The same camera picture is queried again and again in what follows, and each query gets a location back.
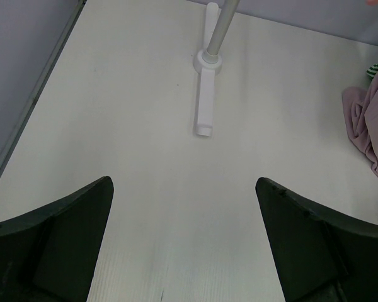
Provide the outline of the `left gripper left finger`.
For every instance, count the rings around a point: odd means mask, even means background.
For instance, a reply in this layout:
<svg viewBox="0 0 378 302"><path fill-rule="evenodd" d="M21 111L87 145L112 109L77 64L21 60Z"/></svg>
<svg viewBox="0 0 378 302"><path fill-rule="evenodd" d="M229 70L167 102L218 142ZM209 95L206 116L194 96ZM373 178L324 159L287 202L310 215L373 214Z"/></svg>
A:
<svg viewBox="0 0 378 302"><path fill-rule="evenodd" d="M113 193L105 176L0 222L0 301L86 301Z"/></svg>

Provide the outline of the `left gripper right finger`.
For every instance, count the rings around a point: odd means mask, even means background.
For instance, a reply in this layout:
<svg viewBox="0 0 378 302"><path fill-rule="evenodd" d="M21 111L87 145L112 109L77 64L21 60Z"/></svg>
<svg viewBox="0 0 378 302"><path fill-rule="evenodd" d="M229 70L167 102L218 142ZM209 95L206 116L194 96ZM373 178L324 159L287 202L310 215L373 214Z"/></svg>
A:
<svg viewBox="0 0 378 302"><path fill-rule="evenodd" d="M269 178L255 190L286 301L378 301L378 225Z"/></svg>

